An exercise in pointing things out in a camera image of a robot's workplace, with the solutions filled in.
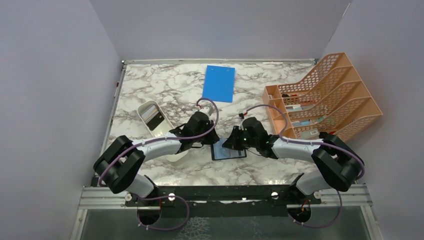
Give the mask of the black leather card holder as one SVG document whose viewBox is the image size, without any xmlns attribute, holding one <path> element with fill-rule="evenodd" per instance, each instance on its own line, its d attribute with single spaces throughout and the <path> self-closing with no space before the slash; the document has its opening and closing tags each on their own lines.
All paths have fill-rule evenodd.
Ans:
<svg viewBox="0 0 424 240">
<path fill-rule="evenodd" d="M 233 150 L 222 147 L 223 143 L 227 138 L 220 138 L 218 142 L 212 144 L 211 148 L 211 159 L 213 161 L 229 160 L 229 159 L 240 159 L 247 157 L 247 151 Z"/>
</svg>

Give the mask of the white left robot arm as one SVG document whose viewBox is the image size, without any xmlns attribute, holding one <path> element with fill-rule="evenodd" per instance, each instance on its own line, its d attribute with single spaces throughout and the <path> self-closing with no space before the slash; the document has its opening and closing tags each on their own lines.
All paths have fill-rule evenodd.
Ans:
<svg viewBox="0 0 424 240">
<path fill-rule="evenodd" d="M 215 126 L 206 113 L 197 111 L 187 123 L 137 144 L 121 135 L 93 165 L 99 175 L 98 183 L 107 186 L 114 194 L 127 191 L 137 195 L 144 205 L 152 205 L 157 200 L 157 186 L 150 178 L 139 174 L 142 164 L 158 157 L 184 153 L 195 143 L 217 143 L 220 138 Z"/>
</svg>

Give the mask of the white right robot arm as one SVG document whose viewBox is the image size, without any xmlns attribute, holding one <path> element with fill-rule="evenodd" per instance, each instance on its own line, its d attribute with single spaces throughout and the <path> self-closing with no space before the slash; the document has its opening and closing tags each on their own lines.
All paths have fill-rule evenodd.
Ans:
<svg viewBox="0 0 424 240">
<path fill-rule="evenodd" d="M 364 162 L 339 137 L 301 140 L 269 134 L 255 117 L 234 126 L 223 148 L 243 151 L 250 148 L 265 158 L 295 159 L 314 163 L 315 171 L 302 173 L 286 191 L 289 199 L 300 204 L 309 195 L 325 189 L 346 192 L 365 173 Z"/>
</svg>

